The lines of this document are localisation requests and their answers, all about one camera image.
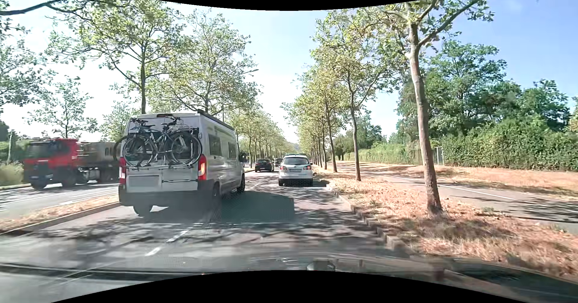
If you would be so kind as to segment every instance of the van rear door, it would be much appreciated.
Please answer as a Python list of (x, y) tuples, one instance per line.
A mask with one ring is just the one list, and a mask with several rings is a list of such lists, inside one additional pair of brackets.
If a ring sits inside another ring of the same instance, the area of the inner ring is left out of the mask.
[[(190, 128), (199, 127), (198, 114), (175, 113), (173, 116), (179, 117), (183, 120), (183, 127), (186, 131), (189, 131)], [(168, 117), (157, 117), (156, 114), (139, 115), (138, 118), (146, 120), (146, 125), (154, 125), (151, 127), (154, 130), (162, 130), (162, 123), (172, 121), (172, 119)], [(129, 122), (126, 127), (126, 133), (135, 132), (135, 130), (130, 130), (134, 126), (134, 123)], [(160, 132), (155, 132), (154, 136), (157, 139), (161, 134)], [(164, 192), (197, 190), (197, 177), (198, 172), (196, 163), (192, 166), (169, 166), (168, 160), (164, 158), (164, 155), (159, 154), (158, 157), (151, 162), (150, 166), (131, 167), (126, 169), (126, 191)]]

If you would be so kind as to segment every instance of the road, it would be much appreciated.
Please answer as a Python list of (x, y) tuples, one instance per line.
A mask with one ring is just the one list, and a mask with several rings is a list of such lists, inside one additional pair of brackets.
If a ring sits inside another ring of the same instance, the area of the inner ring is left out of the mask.
[(63, 189), (60, 183), (50, 184), (45, 189), (32, 187), (0, 191), (0, 218), (17, 218), (43, 208), (66, 205), (83, 200), (117, 193), (118, 183), (77, 184)]
[[(360, 223), (324, 183), (279, 187), (277, 176), (248, 172), (246, 191), (223, 200), (219, 220), (199, 201), (187, 207), (155, 207), (146, 219), (131, 207), (118, 207), (22, 236), (0, 236), (0, 262), (82, 269), (146, 264), (174, 270), (244, 252), (247, 246), (402, 256), (388, 250), (374, 229)], [(213, 261), (207, 267), (227, 270), (223, 264)], [(3, 288), (22, 295), (16, 284)]]
[[(337, 162), (339, 172), (355, 172), (353, 162)], [(398, 186), (424, 190), (421, 179), (396, 176), (384, 167), (364, 166), (361, 178), (378, 176)], [(563, 201), (546, 195), (501, 189), (438, 184), (440, 198), (458, 199), (479, 208), (493, 208), (512, 216), (535, 220), (537, 223), (555, 223), (570, 233), (578, 234), (578, 201)]]

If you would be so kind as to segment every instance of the green bush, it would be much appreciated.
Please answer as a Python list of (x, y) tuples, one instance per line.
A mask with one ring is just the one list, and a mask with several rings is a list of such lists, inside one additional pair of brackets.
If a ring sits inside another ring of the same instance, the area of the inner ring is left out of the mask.
[[(355, 160), (352, 152), (343, 155), (346, 161)], [(418, 143), (386, 144), (375, 143), (370, 149), (359, 150), (359, 160), (362, 162), (384, 164), (421, 164), (420, 147)]]
[(542, 120), (503, 120), (467, 136), (442, 139), (446, 165), (507, 169), (578, 170), (578, 142)]
[(20, 164), (0, 164), (0, 186), (22, 184), (24, 170)]

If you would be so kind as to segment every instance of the bicycle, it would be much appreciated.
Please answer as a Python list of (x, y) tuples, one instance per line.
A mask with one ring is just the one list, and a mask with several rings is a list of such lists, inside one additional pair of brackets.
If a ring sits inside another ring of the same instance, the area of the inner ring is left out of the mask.
[[(200, 158), (202, 153), (202, 144), (198, 139), (198, 135), (193, 135), (191, 132), (183, 130), (174, 130), (171, 127), (177, 124), (177, 121), (182, 121), (179, 117), (171, 117), (172, 122), (162, 123), (162, 130), (153, 130), (150, 127), (153, 125), (145, 125), (146, 120), (132, 118), (131, 122), (137, 126), (131, 130), (137, 130), (135, 133), (129, 133), (122, 137), (114, 145), (114, 159), (116, 158), (117, 148), (122, 142), (123, 157), (126, 160), (126, 167), (148, 166), (150, 163), (158, 158), (159, 154), (163, 154), (164, 158), (169, 160), (170, 165), (190, 165), (194, 164)], [(155, 139), (154, 132), (160, 132), (161, 135)], [(177, 158), (177, 155), (189, 152), (190, 155), (182, 161)]]

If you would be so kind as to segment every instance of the curb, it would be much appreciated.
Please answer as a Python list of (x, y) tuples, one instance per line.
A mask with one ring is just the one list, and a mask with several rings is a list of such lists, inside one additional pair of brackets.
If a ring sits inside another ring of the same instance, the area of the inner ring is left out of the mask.
[(25, 235), (28, 233), (32, 233), (34, 231), (42, 230), (43, 228), (47, 228), (47, 227), (58, 225), (58, 224), (61, 224), (61, 223), (67, 222), (67, 221), (75, 220), (76, 218), (81, 218), (81, 217), (88, 216), (91, 214), (100, 213), (101, 211), (107, 211), (109, 209), (117, 208), (117, 207), (120, 207), (119, 202), (109, 203), (109, 204), (106, 204), (104, 206), (99, 206), (99, 207), (88, 209), (86, 211), (78, 211), (77, 213), (72, 213), (72, 214), (64, 215), (64, 216), (57, 217), (57, 218), (54, 218), (51, 220), (41, 221), (41, 222), (36, 223), (36, 224), (15, 228), (13, 230), (0, 233), (0, 235), (21, 236), (21, 235)]
[(2, 186), (2, 187), (0, 187), (0, 191), (2, 191), (2, 190), (10, 190), (10, 189), (27, 188), (27, 187), (30, 187), (30, 183), (13, 184), (12, 186)]
[(354, 203), (349, 201), (349, 199), (347, 199), (345, 196), (341, 195), (339, 190), (333, 189), (330, 185), (327, 187), (335, 197), (349, 205), (351, 212), (356, 215), (357, 218), (362, 221), (362, 223), (375, 228), (378, 236), (385, 241), (385, 247), (387, 249), (398, 253), (404, 258), (417, 258), (420, 256), (411, 248), (409, 248), (408, 245), (397, 236), (386, 234), (385, 230), (377, 222), (375, 222), (375, 218), (371, 214), (361, 212)]

